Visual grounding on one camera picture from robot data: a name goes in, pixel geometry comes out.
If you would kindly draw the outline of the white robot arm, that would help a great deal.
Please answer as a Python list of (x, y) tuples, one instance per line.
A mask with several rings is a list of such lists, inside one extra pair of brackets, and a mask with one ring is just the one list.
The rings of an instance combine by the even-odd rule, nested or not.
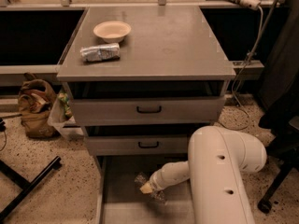
[(192, 134), (186, 161), (169, 162), (135, 182), (142, 193), (161, 200), (164, 189), (188, 180), (195, 224), (255, 224), (241, 174), (262, 170), (266, 159), (255, 136), (206, 126)]

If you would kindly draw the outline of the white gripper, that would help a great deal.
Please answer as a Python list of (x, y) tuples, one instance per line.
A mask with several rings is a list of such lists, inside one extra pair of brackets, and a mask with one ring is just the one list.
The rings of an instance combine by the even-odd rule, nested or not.
[(149, 182), (145, 183), (141, 188), (140, 191), (143, 194), (150, 194), (153, 191), (161, 191), (166, 188), (166, 184), (160, 172), (153, 173), (150, 178)]

